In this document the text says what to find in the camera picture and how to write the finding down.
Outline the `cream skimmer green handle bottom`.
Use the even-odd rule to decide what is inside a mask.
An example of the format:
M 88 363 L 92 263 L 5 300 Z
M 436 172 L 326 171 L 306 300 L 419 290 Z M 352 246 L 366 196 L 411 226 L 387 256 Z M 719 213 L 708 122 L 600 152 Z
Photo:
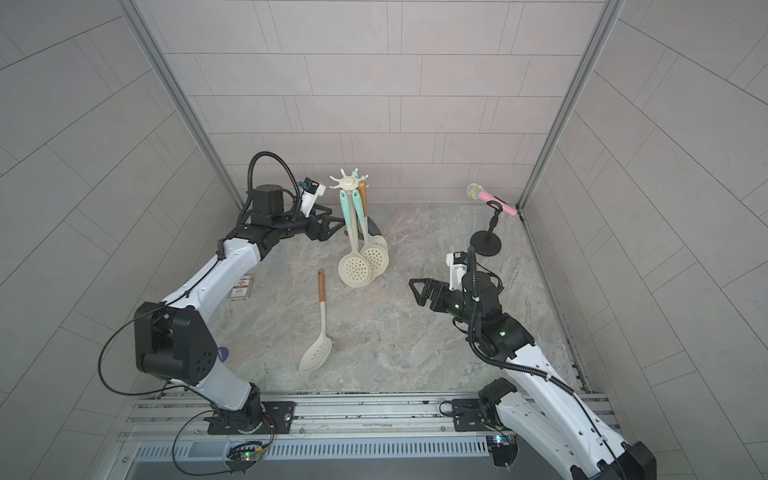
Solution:
M 371 267 L 359 251 L 357 219 L 352 212 L 351 195 L 346 190 L 340 190 L 339 196 L 351 251 L 340 260 L 338 273 L 346 285 L 360 288 L 371 281 Z

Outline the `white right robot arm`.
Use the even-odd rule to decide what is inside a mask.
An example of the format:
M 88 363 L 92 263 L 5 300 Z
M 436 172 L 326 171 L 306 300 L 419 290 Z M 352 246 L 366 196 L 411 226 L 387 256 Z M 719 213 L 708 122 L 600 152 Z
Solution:
M 466 324 L 473 353 L 505 372 L 479 394 L 482 415 L 495 427 L 520 435 L 564 479 L 656 478 L 654 454 L 642 442 L 628 443 L 578 397 L 504 312 L 488 274 L 465 275 L 457 289 L 429 278 L 408 285 L 418 305 Z

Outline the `cream skimmer green handle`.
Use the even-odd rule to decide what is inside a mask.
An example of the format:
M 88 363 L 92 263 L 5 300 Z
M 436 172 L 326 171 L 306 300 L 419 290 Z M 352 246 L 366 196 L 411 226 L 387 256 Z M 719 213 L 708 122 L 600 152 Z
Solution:
M 346 285 L 360 288 L 371 281 L 371 267 L 359 251 L 357 219 L 352 212 L 351 195 L 346 190 L 340 190 L 339 196 L 351 251 L 340 260 L 338 273 Z
M 388 250 L 372 242 L 372 237 L 368 231 L 367 217 L 364 212 L 362 194 L 359 188 L 353 191 L 353 202 L 363 232 L 364 244 L 361 255 L 368 261 L 372 277 L 376 278 L 382 275 L 389 266 Z

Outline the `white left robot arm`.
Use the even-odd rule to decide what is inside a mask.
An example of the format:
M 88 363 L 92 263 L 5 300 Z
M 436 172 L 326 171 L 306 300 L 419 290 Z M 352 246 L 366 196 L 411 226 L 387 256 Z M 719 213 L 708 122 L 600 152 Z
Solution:
M 251 189 L 235 227 L 218 241 L 215 255 L 176 292 L 137 309 L 133 327 L 138 370 L 188 387 L 234 428 L 255 429 L 264 414 L 260 391 L 219 359 L 208 321 L 236 282 L 281 240 L 304 234 L 326 241 L 342 227 L 342 219 L 317 202 L 325 190 L 307 178 L 297 184 L 293 206 L 285 208 L 283 187 Z

